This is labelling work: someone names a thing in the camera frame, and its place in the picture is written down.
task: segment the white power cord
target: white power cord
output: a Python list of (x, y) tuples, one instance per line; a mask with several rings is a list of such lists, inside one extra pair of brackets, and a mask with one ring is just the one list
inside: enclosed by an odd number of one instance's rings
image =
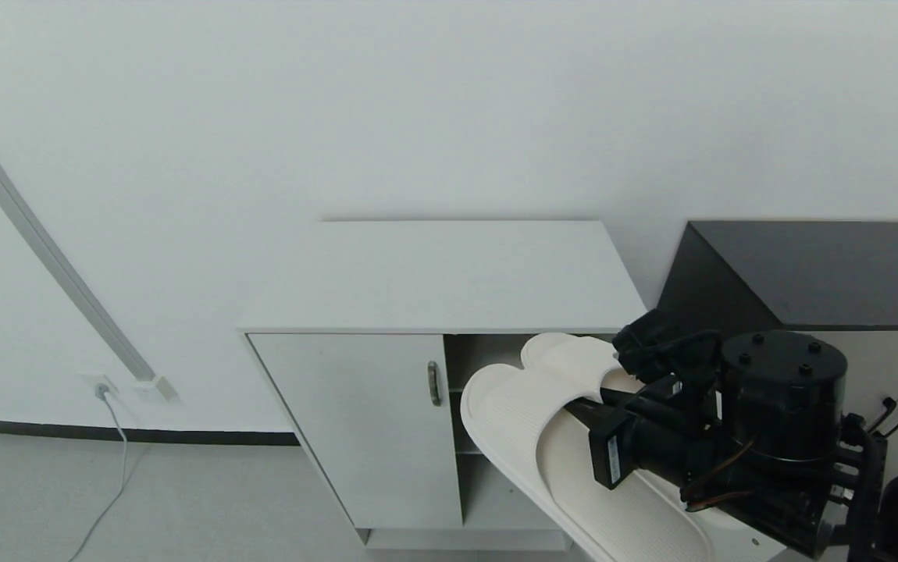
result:
[(121, 476), (119, 477), (119, 491), (116, 492), (116, 497), (112, 498), (112, 501), (109, 502), (109, 505), (105, 506), (105, 509), (102, 510), (102, 514), (99, 514), (98, 518), (95, 519), (95, 523), (91, 524), (91, 528), (88, 529), (88, 533), (85, 533), (84, 540), (81, 541), (81, 545), (77, 547), (77, 551), (74, 552), (74, 556), (71, 556), (70, 560), (67, 562), (74, 562), (74, 559), (77, 558), (78, 554), (81, 554), (81, 551), (84, 550), (84, 545), (88, 544), (88, 540), (91, 537), (91, 534), (95, 531), (95, 527), (98, 526), (99, 521), (105, 517), (106, 513), (109, 512), (109, 508), (112, 507), (114, 503), (119, 499), (119, 496), (123, 495), (123, 490), (127, 488), (127, 434), (123, 433), (123, 428), (119, 424), (119, 420), (116, 419), (116, 412), (113, 411), (112, 405), (109, 404), (109, 398), (106, 398), (106, 393), (111, 392), (109, 387), (104, 384), (95, 385), (95, 397), (105, 404), (106, 408), (109, 409), (109, 413), (112, 416), (113, 423), (116, 424), (116, 430), (119, 432), (119, 436), (123, 438), (123, 471)]

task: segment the cylindrical motor housing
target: cylindrical motor housing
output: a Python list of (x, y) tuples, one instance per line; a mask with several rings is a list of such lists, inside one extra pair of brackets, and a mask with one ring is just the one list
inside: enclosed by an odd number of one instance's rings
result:
[(735, 336), (719, 365), (723, 427), (780, 468), (833, 458), (848, 361), (834, 346), (782, 330)]

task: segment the gray floor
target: gray floor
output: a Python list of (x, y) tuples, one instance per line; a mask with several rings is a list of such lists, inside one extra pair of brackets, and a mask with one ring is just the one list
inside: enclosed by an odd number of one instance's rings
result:
[[(122, 445), (0, 435), (0, 562), (67, 562)], [(79, 562), (580, 562), (578, 553), (366, 551), (297, 447), (132, 445)]]

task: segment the black baseboard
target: black baseboard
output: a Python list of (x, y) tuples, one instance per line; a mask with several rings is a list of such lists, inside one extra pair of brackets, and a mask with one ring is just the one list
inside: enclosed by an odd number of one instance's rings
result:
[[(124, 430), (127, 440), (134, 443), (179, 443), (187, 445), (268, 445), (299, 447), (293, 433), (261, 431), (165, 431), (160, 429)], [(0, 433), (55, 437), (60, 439), (93, 439), (97, 441), (121, 441), (113, 427), (87, 427), (82, 425), (53, 425), (0, 421)]]

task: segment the cabinet base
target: cabinet base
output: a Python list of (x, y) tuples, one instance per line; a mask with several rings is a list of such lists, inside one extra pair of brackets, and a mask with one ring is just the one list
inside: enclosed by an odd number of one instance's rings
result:
[(516, 550), (566, 551), (571, 539), (563, 531), (465, 531), (360, 529), (366, 548), (379, 550)]

